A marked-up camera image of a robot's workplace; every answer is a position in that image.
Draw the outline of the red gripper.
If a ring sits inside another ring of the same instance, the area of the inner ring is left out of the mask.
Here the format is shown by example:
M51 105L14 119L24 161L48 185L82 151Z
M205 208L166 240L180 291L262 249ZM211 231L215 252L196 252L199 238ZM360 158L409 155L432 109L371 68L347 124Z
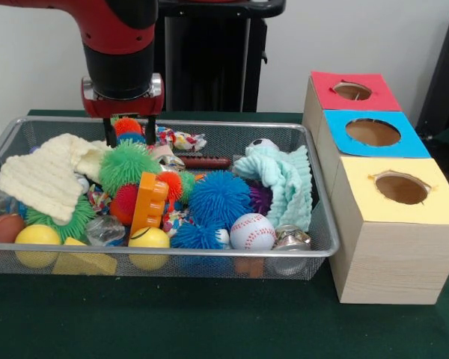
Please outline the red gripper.
M82 104L85 112L96 118L103 118L106 144L116 147L117 137L111 117L118 114L137 114L148 117L146 124L146 144L156 143L156 118L162 112L165 101L164 82L161 76L152 76L150 88L135 99L108 99L99 95L93 87L92 80L82 78Z

